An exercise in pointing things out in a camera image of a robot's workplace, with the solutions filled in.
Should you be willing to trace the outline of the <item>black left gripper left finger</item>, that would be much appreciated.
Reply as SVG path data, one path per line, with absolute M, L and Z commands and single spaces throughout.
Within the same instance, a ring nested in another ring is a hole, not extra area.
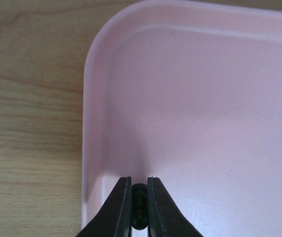
M 95 217 L 77 237 L 131 237 L 132 180 L 121 177 Z

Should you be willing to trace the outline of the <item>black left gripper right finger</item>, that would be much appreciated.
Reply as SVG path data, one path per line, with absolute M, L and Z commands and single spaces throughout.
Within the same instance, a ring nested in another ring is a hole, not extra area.
M 147 181 L 148 236 L 201 237 L 202 234 L 184 217 L 158 177 Z

